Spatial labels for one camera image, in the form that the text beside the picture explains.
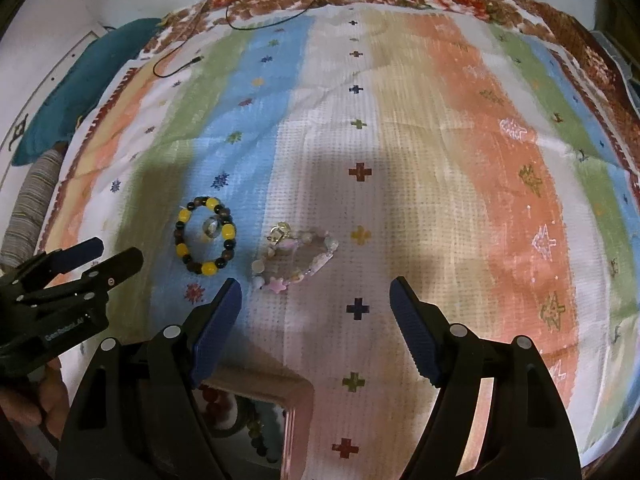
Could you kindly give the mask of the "person's left hand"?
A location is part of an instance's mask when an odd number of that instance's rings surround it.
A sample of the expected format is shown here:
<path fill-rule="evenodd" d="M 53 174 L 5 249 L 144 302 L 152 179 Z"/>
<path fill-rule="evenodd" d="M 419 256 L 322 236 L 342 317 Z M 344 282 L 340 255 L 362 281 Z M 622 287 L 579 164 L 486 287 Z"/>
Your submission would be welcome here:
<path fill-rule="evenodd" d="M 1 390 L 1 408 L 12 422 L 27 427 L 44 425 L 47 432 L 60 440 L 68 413 L 70 398 L 62 378 L 62 364 L 59 358 L 49 362 L 35 388 L 34 398 L 9 389 Z"/>

